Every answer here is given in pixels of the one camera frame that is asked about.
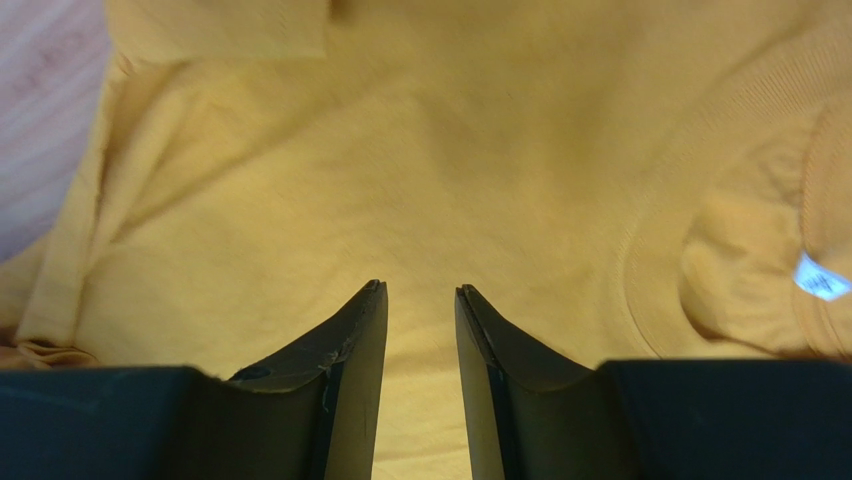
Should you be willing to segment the yellow t shirt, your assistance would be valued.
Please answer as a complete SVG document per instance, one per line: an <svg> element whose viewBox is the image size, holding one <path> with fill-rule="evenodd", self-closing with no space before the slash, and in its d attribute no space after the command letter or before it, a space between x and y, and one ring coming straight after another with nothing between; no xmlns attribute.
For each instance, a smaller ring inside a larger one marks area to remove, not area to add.
<svg viewBox="0 0 852 480"><path fill-rule="evenodd" d="M109 1L5 370L225 377L389 285L378 479L471 472L453 289L588 366L851 360L847 1Z"/></svg>

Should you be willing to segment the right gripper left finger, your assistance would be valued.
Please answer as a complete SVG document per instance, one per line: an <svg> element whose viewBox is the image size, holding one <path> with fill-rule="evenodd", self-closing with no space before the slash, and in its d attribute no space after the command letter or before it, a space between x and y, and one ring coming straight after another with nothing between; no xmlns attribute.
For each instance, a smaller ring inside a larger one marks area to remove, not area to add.
<svg viewBox="0 0 852 480"><path fill-rule="evenodd" d="M367 479L388 292L371 280L336 313L211 390L195 479Z"/></svg>

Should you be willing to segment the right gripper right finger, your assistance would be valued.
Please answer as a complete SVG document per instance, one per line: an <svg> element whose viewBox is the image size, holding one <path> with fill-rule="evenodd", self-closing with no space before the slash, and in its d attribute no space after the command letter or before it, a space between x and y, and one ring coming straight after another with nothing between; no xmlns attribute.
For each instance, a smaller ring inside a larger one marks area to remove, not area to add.
<svg viewBox="0 0 852 480"><path fill-rule="evenodd" d="M632 478L611 378L505 319L472 285L455 292L455 322L474 478Z"/></svg>

